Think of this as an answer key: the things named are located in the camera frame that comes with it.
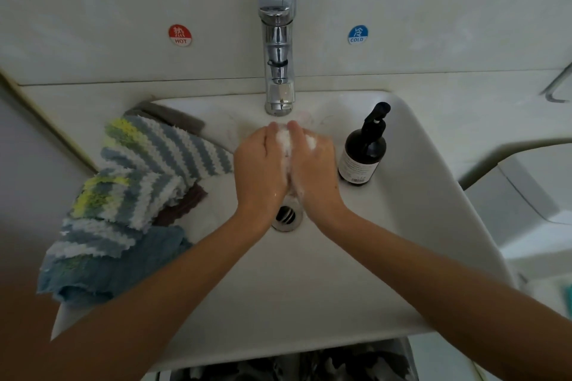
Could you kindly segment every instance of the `white sink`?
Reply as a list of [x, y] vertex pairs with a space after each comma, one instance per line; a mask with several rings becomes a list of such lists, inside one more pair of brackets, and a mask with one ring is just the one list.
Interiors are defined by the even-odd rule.
[[[361, 128], [374, 105], [390, 103], [384, 134], [387, 153], [368, 184], [353, 187], [340, 182], [346, 205], [404, 238], [511, 284], [490, 235], [403, 100], [379, 91], [302, 92], [296, 94], [294, 111], [283, 118], [267, 115], [264, 100], [264, 95], [234, 95], [157, 103], [204, 120], [201, 135], [230, 151], [261, 125], [294, 119], [305, 128], [330, 135], [338, 157], [348, 134]], [[208, 197], [181, 221], [192, 241], [219, 226], [236, 208], [232, 175], [201, 185]], [[76, 318], [60, 315], [59, 330]], [[190, 315], [154, 369], [285, 354], [427, 330], [411, 305], [304, 218], [292, 232], [268, 231]]]

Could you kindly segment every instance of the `faucet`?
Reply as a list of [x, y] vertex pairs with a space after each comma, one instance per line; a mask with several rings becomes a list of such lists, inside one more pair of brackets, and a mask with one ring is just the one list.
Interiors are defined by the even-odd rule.
[[292, 21], [296, 0], [258, 0], [262, 20], [266, 104], [272, 116], [285, 116], [295, 101], [292, 63]]

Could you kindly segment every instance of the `drain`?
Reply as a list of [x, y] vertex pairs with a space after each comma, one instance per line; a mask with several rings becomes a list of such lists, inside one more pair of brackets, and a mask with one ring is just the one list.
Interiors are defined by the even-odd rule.
[[272, 227], [280, 232], [290, 232], [300, 225], [302, 217], [304, 217], [304, 212], [298, 200], [295, 197], [287, 196], [278, 210], [278, 214], [276, 214]]

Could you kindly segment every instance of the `soap dispenser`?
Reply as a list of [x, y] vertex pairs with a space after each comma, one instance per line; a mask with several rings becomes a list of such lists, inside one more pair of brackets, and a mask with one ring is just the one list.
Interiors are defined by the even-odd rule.
[[377, 103], [361, 129], [352, 132], [346, 139], [338, 173], [350, 184], [363, 185], [368, 182], [385, 155], [387, 145], [382, 136], [386, 123], [383, 118], [390, 110], [388, 103]]

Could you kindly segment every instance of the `red sticker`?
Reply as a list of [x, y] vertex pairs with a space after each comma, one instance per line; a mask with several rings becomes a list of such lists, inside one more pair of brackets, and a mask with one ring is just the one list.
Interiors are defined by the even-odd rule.
[[182, 24], [173, 24], [169, 28], [169, 38], [179, 47], [186, 47], [190, 45], [190, 42], [193, 40], [189, 29]]

